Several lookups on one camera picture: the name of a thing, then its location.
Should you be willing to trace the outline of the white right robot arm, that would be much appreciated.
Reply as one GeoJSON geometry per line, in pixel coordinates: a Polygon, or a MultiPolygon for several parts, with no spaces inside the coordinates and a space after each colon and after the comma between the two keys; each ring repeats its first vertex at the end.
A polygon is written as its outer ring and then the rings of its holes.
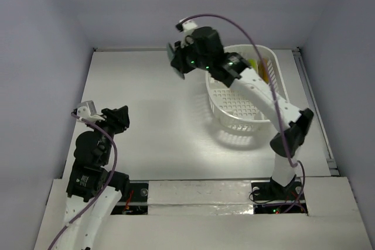
{"type": "Polygon", "coordinates": [[[179,23],[176,28],[184,33],[185,38],[169,48],[173,69],[181,77],[194,69],[207,71],[213,79],[248,99],[277,130],[270,141],[270,147],[275,152],[270,195],[287,198],[294,189],[295,168],[301,164],[295,154],[304,144],[313,112],[309,108],[301,110],[290,104],[275,91],[273,83],[266,83],[256,73],[244,54],[253,49],[260,56],[257,45],[224,47],[218,31],[211,27],[186,28],[179,23]]]}

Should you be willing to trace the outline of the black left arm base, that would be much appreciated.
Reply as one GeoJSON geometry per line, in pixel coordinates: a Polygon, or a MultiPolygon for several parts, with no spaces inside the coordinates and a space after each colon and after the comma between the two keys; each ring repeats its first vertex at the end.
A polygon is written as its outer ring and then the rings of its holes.
{"type": "Polygon", "coordinates": [[[148,181],[130,182],[129,192],[113,208],[111,215],[147,215],[148,181]]]}

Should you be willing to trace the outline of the teal patterned plate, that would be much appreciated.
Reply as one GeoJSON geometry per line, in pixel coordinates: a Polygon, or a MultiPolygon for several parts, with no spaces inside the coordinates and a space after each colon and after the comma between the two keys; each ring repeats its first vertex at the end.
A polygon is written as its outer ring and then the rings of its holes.
{"type": "Polygon", "coordinates": [[[183,64],[181,59],[179,58],[179,53],[176,51],[176,49],[168,43],[166,45],[166,51],[168,55],[168,59],[170,61],[170,65],[173,68],[174,72],[181,78],[185,79],[185,73],[183,71],[183,64]]]}

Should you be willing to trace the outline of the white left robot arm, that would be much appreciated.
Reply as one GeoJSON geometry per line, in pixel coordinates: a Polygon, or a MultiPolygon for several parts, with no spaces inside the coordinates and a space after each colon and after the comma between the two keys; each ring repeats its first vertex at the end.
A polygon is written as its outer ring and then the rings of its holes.
{"type": "Polygon", "coordinates": [[[129,195],[129,176],[115,169],[114,142],[115,135],[129,128],[128,107],[97,112],[92,101],[85,101],[71,115],[89,130],[76,139],[63,226],[49,249],[94,249],[113,208],[129,195]],[[110,162],[113,167],[106,170],[110,162]]]}

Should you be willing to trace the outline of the lime green plate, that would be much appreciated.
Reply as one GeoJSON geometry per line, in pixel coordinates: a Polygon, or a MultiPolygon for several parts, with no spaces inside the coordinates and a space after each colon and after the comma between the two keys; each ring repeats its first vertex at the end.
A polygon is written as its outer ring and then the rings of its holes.
{"type": "Polygon", "coordinates": [[[255,70],[256,73],[258,73],[258,63],[255,59],[248,59],[248,62],[250,66],[255,70]]]}

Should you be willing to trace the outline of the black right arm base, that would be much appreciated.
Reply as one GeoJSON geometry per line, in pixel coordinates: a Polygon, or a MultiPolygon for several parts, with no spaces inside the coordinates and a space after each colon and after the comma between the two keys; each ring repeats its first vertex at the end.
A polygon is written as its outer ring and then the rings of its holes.
{"type": "Polygon", "coordinates": [[[306,214],[305,196],[300,195],[301,182],[279,187],[269,181],[256,181],[251,184],[248,198],[253,203],[255,214],[306,214]]]}

